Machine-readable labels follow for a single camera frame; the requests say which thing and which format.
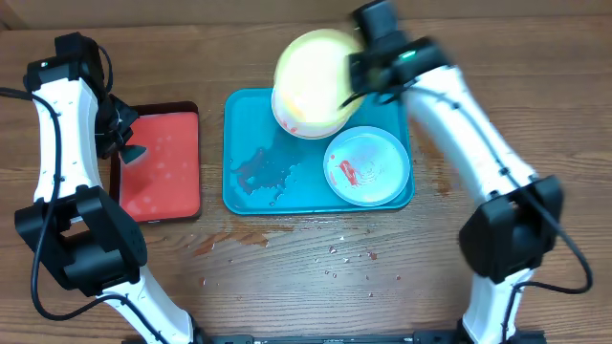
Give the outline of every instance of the tabletop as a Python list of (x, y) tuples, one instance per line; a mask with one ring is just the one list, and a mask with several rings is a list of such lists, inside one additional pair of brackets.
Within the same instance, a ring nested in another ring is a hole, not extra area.
[[(508, 143), (541, 176), (562, 180), (562, 223), (589, 259), (596, 284), (580, 296), (527, 290), (518, 326), (545, 330), (550, 342), (609, 342), (612, 17), (415, 19), (402, 25), (414, 36), (437, 37)], [(402, 210), (241, 217), (223, 204), (225, 100), (238, 89), (272, 87), (282, 50), (319, 28), (350, 30), (330, 22), (81, 31), (111, 55), (114, 93), (128, 104), (190, 100), (200, 110), (202, 215), (142, 226), (151, 271), (210, 334), (452, 329), (470, 299), (471, 271), (457, 235), (474, 205), (414, 123), (416, 195)], [(53, 55), (54, 37), (66, 32), (0, 32), (0, 85), (22, 88), (27, 63)], [(61, 323), (34, 310), (28, 288), (33, 254), (14, 230), (13, 212), (32, 204), (38, 145), (34, 107), (0, 98), (0, 341), (117, 343), (135, 335), (106, 306)], [(106, 183), (108, 172), (101, 161)], [(330, 254), (330, 246), (337, 252)], [(583, 279), (560, 241), (535, 276), (573, 287)], [(87, 301), (77, 290), (63, 290), (45, 269), (39, 284), (53, 312)]]

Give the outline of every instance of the black cable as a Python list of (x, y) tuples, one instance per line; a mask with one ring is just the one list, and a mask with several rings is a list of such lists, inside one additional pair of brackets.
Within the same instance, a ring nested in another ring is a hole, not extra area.
[[(461, 106), (461, 103), (457, 101), (453, 101), (452, 99), (450, 99), (449, 97), (445, 95), (439, 94), (435, 91), (432, 91), (426, 88), (412, 86), (412, 87), (407, 88), (407, 90), (435, 97), (447, 103), (448, 106), (450, 106), (450, 108), (454, 110), (458, 110), (464, 116), (464, 118), (470, 123), (470, 125), (476, 131), (480, 139), (485, 143), (485, 145), (491, 152), (491, 155), (493, 156), (495, 161), (499, 164), (499, 167), (507, 169), (507, 167), (504, 165), (501, 158), (497, 154), (497, 151), (492, 146), (491, 142), (489, 141), (485, 133), (483, 133), (482, 128), (480, 128), (480, 126), (478, 125), (478, 123), (476, 123), (474, 118), (472, 118), (470, 114), (468, 114), (468, 112)], [(565, 294), (582, 294), (582, 293), (588, 292), (593, 287), (593, 270), (591, 270), (591, 267), (586, 261), (586, 257), (584, 257), (584, 254), (580, 251), (576, 243), (574, 243), (572, 238), (565, 232), (565, 230), (563, 230), (563, 228), (558, 223), (558, 221), (555, 220), (553, 215), (551, 215), (551, 213), (548, 210), (546, 210), (546, 208), (542, 206), (542, 204), (532, 194), (530, 194), (523, 187), (521, 187), (521, 185), (516, 181), (516, 179), (512, 176), (510, 172), (506, 174), (506, 176), (508, 177), (510, 182), (514, 185), (514, 187), (516, 187), (519, 190), (521, 196), (525, 198), (527, 203), (531, 207), (533, 207), (537, 213), (539, 213), (539, 215), (543, 218), (543, 220), (546, 223), (548, 223), (549, 226), (553, 228), (555, 233), (563, 239), (567, 247), (569, 247), (574, 253), (574, 255), (576, 256), (576, 258), (578, 258), (580, 265), (584, 269), (584, 274), (586, 276), (586, 283), (583, 287), (576, 288), (576, 289), (554, 286), (554, 285), (541, 283), (537, 281), (534, 281), (534, 282), (526, 281), (526, 282), (515, 284), (513, 286), (513, 291), (511, 293), (510, 300), (508, 302), (508, 307), (506, 308), (506, 313), (504, 315), (504, 322), (502, 323), (502, 343), (506, 343), (507, 341), (508, 324), (510, 322), (510, 315), (512, 313), (512, 309), (514, 306), (514, 300), (516, 298), (516, 294), (518, 292), (522, 292), (521, 289), (525, 287), (537, 287), (537, 288), (561, 292)]]
[(104, 57), (106, 57), (106, 63), (108, 63), (108, 81), (106, 81), (106, 93), (111, 93), (111, 90), (113, 89), (113, 65), (111, 64), (111, 56), (108, 55), (104, 47), (98, 46), (98, 48), (104, 54)]
[(54, 108), (51, 105), (49, 105), (49, 103), (45, 99), (39, 96), (30, 94), (24, 91), (0, 87), (0, 97), (11, 97), (11, 98), (23, 99), (23, 100), (36, 100), (39, 103), (41, 103), (47, 109), (47, 111), (49, 111), (51, 120), (54, 124), (54, 130), (55, 130), (54, 189), (51, 194), (51, 199), (49, 200), (49, 205), (47, 206), (47, 212), (45, 214), (45, 218), (42, 223), (42, 227), (40, 230), (40, 236), (38, 237), (38, 243), (36, 244), (36, 250), (34, 252), (34, 259), (33, 259), (33, 264), (32, 264), (31, 283), (30, 283), (32, 302), (34, 304), (34, 307), (38, 311), (38, 313), (40, 313), (40, 315), (42, 315), (43, 317), (49, 320), (64, 321), (64, 320), (72, 319), (80, 314), (83, 314), (84, 312), (91, 310), (93, 307), (107, 300), (119, 300), (121, 301), (122, 305), (123, 304), (127, 305), (127, 307), (129, 307), (129, 309), (132, 310), (132, 312), (134, 312), (134, 314), (141, 320), (143, 325), (155, 336), (156, 340), (161, 341), (163, 344), (167, 344), (167, 341), (158, 332), (155, 331), (153, 326), (146, 320), (146, 318), (144, 317), (144, 315), (142, 315), (140, 310), (137, 309), (136, 306), (134, 306), (134, 304), (127, 297), (122, 296), (122, 295), (102, 296), (101, 298), (98, 298), (88, 303), (87, 305), (79, 308), (78, 310), (70, 312), (68, 314), (56, 315), (56, 314), (49, 313), (44, 309), (44, 307), (42, 306), (40, 302), (40, 298), (38, 296), (38, 269), (40, 268), (40, 256), (41, 256), (42, 248), (44, 247), (44, 244), (45, 244), (47, 230), (49, 229), (49, 223), (52, 220), (54, 209), (55, 209), (55, 203), (57, 202), (57, 197), (59, 195), (59, 185), (62, 182), (62, 177), (61, 177), (61, 133), (59, 131), (59, 120), (57, 119), (57, 113), (55, 112)]

